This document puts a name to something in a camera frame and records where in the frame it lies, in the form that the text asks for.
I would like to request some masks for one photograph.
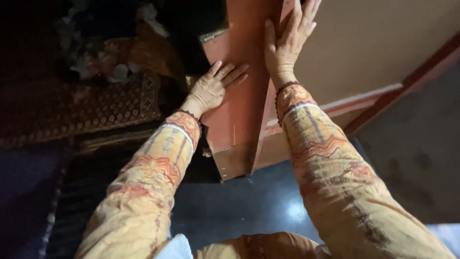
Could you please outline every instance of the dark floor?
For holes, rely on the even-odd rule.
[[[290,161],[222,184],[184,182],[174,197],[171,234],[184,234],[192,251],[245,234],[279,231],[323,243],[304,208]]]

